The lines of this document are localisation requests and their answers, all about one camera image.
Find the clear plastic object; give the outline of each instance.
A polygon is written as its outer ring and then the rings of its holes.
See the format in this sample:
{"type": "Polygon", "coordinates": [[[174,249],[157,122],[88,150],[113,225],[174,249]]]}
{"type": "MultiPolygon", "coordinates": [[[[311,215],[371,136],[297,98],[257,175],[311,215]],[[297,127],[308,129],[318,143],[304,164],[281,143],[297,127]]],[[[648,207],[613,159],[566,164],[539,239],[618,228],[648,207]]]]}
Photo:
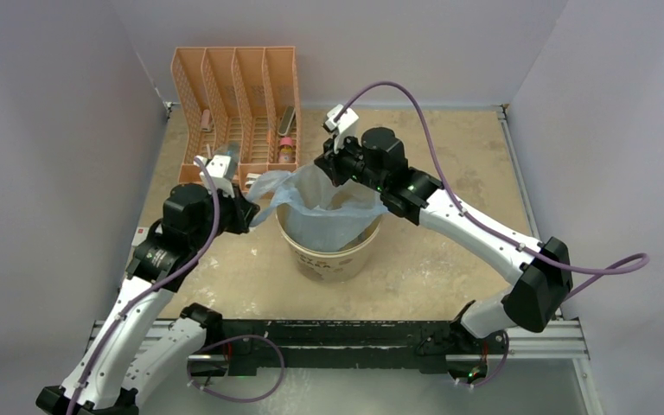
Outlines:
{"type": "Polygon", "coordinates": [[[266,220],[273,210],[288,204],[286,233],[299,245],[317,252],[338,252],[388,210],[377,193],[356,182],[335,187],[314,164],[297,171],[272,170],[251,186],[247,199],[256,201],[275,192],[271,205],[258,214],[251,227],[266,220]]]}

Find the gray wall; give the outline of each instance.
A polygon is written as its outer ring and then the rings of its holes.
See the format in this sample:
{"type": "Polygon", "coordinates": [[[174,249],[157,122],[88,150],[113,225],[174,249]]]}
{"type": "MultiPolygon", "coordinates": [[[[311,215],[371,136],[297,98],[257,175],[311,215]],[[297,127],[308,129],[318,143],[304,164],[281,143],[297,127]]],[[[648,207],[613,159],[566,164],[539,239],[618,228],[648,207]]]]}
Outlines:
{"type": "MultiPolygon", "coordinates": [[[[165,99],[177,46],[297,46],[306,105],[397,80],[429,106],[510,102],[566,0],[113,0],[165,99]]],[[[395,91],[362,104],[408,105],[395,91]]]]}
{"type": "Polygon", "coordinates": [[[509,115],[543,236],[581,265],[652,255],[565,310],[605,411],[664,413],[664,2],[570,0],[509,115]]]}
{"type": "Polygon", "coordinates": [[[107,312],[163,125],[109,2],[0,1],[0,413],[38,413],[107,312]]]}

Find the bottle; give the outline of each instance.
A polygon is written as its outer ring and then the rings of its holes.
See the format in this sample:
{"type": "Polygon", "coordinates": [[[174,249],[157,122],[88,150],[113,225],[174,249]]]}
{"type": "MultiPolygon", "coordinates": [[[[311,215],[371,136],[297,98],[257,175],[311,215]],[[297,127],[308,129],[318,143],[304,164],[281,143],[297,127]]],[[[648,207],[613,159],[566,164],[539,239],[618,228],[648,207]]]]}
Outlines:
{"type": "Polygon", "coordinates": [[[278,146],[278,162],[294,163],[294,140],[291,137],[283,137],[278,146]]]}

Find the wooden tabletop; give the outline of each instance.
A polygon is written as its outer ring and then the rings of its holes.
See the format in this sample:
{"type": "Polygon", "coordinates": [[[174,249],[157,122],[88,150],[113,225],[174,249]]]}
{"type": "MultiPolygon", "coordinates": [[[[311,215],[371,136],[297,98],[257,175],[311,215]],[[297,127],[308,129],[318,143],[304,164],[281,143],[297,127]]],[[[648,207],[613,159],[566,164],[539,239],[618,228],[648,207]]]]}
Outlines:
{"type": "MultiPolygon", "coordinates": [[[[409,164],[436,175],[413,111],[356,110],[358,133],[383,125],[403,140],[409,164]]],[[[324,111],[304,111],[303,163],[322,151],[324,111]]],[[[427,111],[440,163],[455,192],[485,214],[530,234],[505,137],[495,112],[427,111]]],[[[161,216],[176,185],[187,143],[180,110],[172,112],[139,225],[161,216]]],[[[221,235],[161,317],[176,318],[187,304],[212,307],[227,318],[451,319],[471,299],[507,283],[453,241],[387,215],[361,273],[345,283],[311,281],[297,270],[272,215],[253,232],[221,235]]]]}

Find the plastic bag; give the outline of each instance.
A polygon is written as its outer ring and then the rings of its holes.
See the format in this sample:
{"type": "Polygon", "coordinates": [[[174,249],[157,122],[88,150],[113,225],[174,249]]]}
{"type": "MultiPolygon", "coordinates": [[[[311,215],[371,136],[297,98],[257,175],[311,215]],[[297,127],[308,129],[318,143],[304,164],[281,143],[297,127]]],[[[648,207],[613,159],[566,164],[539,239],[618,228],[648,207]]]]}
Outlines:
{"type": "Polygon", "coordinates": [[[255,217],[251,227],[266,220],[276,207],[288,204],[286,234],[299,245],[318,252],[340,251],[388,211],[373,190],[353,181],[335,187],[314,164],[302,166],[294,173],[264,173],[248,190],[246,199],[256,201],[271,191],[276,192],[271,205],[255,217]]]}

